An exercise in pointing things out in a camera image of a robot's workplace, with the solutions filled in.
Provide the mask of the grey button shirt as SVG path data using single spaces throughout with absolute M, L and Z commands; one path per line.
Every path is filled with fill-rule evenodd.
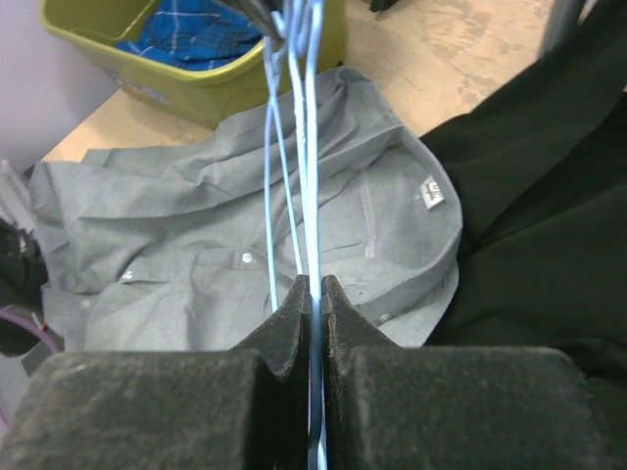
M 418 347 L 458 287 L 458 195 L 357 70 L 322 73 L 316 98 L 322 272 Z M 36 167 L 43 311 L 68 351 L 227 350 L 270 316 L 267 256 L 284 296 L 305 249 L 293 99 L 278 103 L 283 145 L 257 107 L 197 144 Z

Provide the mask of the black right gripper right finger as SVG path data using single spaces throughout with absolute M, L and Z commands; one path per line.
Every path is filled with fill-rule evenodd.
M 323 280 L 332 469 L 608 469 L 606 426 L 547 348 L 395 344 Z

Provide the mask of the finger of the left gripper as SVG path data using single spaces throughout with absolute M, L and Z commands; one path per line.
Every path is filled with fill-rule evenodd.
M 243 15 L 265 38 L 275 43 L 274 48 L 286 44 L 288 14 L 282 1 L 220 0 L 219 3 Z

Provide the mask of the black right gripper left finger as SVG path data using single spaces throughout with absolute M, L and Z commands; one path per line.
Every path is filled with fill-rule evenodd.
M 304 469 L 309 280 L 226 352 L 73 352 L 43 362 L 5 469 Z

